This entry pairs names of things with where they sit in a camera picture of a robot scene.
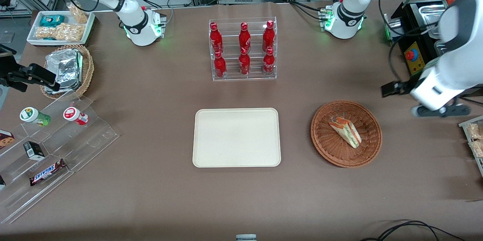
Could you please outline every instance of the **white tray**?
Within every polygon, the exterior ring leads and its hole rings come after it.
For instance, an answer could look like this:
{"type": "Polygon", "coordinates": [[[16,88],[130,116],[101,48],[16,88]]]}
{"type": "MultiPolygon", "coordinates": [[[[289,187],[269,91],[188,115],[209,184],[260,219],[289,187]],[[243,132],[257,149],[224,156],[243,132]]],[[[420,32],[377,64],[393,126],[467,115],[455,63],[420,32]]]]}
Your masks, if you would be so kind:
{"type": "Polygon", "coordinates": [[[196,113],[196,167],[276,167],[280,161],[277,110],[202,109],[196,113]]]}
{"type": "Polygon", "coordinates": [[[65,16],[65,23],[69,24],[78,24],[75,21],[74,17],[72,16],[70,11],[40,11],[35,18],[35,21],[32,23],[32,28],[27,36],[27,42],[35,46],[64,46],[64,45],[83,45],[87,42],[89,33],[91,31],[92,25],[94,24],[95,14],[93,12],[86,13],[88,15],[88,22],[86,25],[86,30],[84,30],[84,34],[79,42],[74,41],[66,41],[66,40],[44,40],[38,39],[35,37],[35,32],[37,31],[38,26],[40,25],[40,21],[43,16],[49,15],[64,15],[65,16]]]}

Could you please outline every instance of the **table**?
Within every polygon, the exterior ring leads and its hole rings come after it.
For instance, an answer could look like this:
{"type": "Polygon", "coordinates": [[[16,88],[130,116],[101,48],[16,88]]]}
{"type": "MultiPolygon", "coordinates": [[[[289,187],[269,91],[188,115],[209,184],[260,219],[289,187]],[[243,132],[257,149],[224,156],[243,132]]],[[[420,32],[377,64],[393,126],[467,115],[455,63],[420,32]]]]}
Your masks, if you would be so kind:
{"type": "MultiPolygon", "coordinates": [[[[398,4],[384,0],[383,9],[391,13],[398,4]]],[[[97,13],[86,96],[121,137],[14,223],[0,224],[1,238],[229,241],[255,233],[260,241],[359,240],[378,236],[393,220],[419,219],[481,239],[481,175],[457,123],[483,110],[415,118],[411,97],[382,99],[379,87],[393,81],[389,45],[376,2],[367,15],[355,37],[338,40],[289,4],[176,9],[166,38],[136,47],[114,13],[97,13]],[[278,78],[212,82],[208,20],[265,16],[279,23],[278,78]],[[369,165],[336,167],[312,145],[312,116],[337,99],[361,103],[381,125],[382,149],[369,165]],[[193,166],[195,113],[232,107],[278,110],[278,167],[193,166]]],[[[43,63],[52,50],[27,45],[21,63],[43,63]]],[[[18,125],[23,107],[50,102],[38,86],[9,91],[2,128],[18,125]]],[[[394,235],[431,236],[414,229],[394,235]]]]}

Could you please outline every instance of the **acrylic bottle rack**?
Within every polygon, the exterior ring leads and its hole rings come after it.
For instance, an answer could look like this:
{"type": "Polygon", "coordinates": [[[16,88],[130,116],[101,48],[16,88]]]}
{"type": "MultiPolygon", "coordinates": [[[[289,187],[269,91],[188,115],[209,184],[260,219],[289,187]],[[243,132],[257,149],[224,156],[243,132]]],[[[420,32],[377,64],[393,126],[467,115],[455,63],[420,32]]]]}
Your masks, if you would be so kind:
{"type": "Polygon", "coordinates": [[[67,92],[41,110],[51,116],[47,126],[23,123],[11,131],[15,141],[0,150],[0,175],[6,184],[0,190],[1,223],[13,222],[119,137],[92,110],[91,103],[88,98],[67,92]],[[71,106],[88,115],[87,124],[80,126],[64,119],[64,110],[71,106]],[[27,141],[41,146],[45,155],[43,160],[27,157],[23,146],[27,141]],[[67,167],[34,186],[30,185],[29,178],[60,159],[64,159],[67,167]]]}
{"type": "Polygon", "coordinates": [[[242,80],[270,80],[277,78],[277,18],[261,17],[261,18],[240,18],[240,19],[211,19],[208,24],[208,45],[210,47],[210,61],[212,67],[213,81],[242,81],[242,80]],[[273,56],[275,63],[273,65],[273,73],[266,76],[262,73],[263,58],[265,52],[262,50],[263,33],[267,27],[267,21],[274,22],[273,30],[275,31],[275,40],[273,42],[273,56]],[[210,42],[210,23],[216,22],[218,30],[223,40],[223,58],[226,61],[226,78],[222,79],[216,76],[214,68],[214,50],[210,42]],[[251,48],[248,55],[250,56],[250,73],[242,75],[240,73],[240,64],[238,57],[240,56],[240,44],[238,43],[238,35],[240,34],[240,24],[248,23],[248,31],[251,35],[251,48]]]}

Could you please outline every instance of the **round wicker basket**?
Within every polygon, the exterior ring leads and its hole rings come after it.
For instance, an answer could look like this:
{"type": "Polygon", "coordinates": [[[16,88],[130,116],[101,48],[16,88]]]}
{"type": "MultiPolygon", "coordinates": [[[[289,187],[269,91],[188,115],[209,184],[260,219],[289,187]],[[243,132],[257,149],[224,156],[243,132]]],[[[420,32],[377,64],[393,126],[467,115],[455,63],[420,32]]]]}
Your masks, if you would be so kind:
{"type": "MultiPolygon", "coordinates": [[[[61,50],[66,50],[66,49],[77,49],[81,52],[82,54],[82,85],[75,91],[78,97],[84,94],[84,92],[87,91],[90,81],[92,79],[92,74],[94,73],[94,62],[92,61],[92,57],[83,45],[65,45],[60,48],[57,48],[55,51],[61,51],[61,50]]],[[[47,62],[43,65],[44,68],[47,68],[47,62]]],[[[54,95],[49,95],[43,86],[40,86],[40,90],[42,93],[49,98],[52,98],[54,100],[60,98],[64,93],[58,93],[54,95]]]]}
{"type": "Polygon", "coordinates": [[[319,153],[339,167],[361,167],[371,162],[382,145],[382,132],[374,115],[364,106],[350,100],[335,100],[321,106],[311,125],[312,142],[319,153]],[[352,148],[329,124],[334,116],[354,123],[362,143],[352,148]]]}

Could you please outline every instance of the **coca-cola bottle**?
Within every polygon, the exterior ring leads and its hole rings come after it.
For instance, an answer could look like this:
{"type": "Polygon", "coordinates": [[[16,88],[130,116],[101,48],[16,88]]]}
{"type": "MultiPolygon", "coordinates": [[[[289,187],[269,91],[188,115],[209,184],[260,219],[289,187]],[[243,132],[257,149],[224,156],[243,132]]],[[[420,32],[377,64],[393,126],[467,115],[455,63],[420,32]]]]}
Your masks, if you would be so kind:
{"type": "Polygon", "coordinates": [[[226,78],[226,62],[221,57],[221,52],[216,50],[214,52],[214,70],[218,78],[226,78]]]}
{"type": "Polygon", "coordinates": [[[240,48],[238,61],[240,62],[240,73],[242,75],[248,75],[250,73],[250,57],[246,48],[240,48]]]}
{"type": "Polygon", "coordinates": [[[250,51],[250,33],[248,32],[248,24],[246,22],[242,22],[240,25],[241,31],[240,36],[238,36],[238,40],[240,41],[240,48],[246,48],[246,50],[250,51]]]}
{"type": "Polygon", "coordinates": [[[263,58],[262,72],[265,76],[270,76],[273,73],[273,65],[275,64],[275,57],[273,56],[273,48],[267,48],[267,54],[263,58]]]}
{"type": "Polygon", "coordinates": [[[210,23],[210,41],[213,47],[213,50],[219,50],[223,52],[223,40],[221,38],[221,33],[218,30],[218,25],[216,22],[210,23]]]}
{"type": "Polygon", "coordinates": [[[263,33],[262,50],[264,52],[267,52],[267,47],[273,47],[273,42],[275,40],[275,30],[273,30],[273,24],[274,23],[272,20],[267,21],[267,28],[265,28],[263,33]]]}

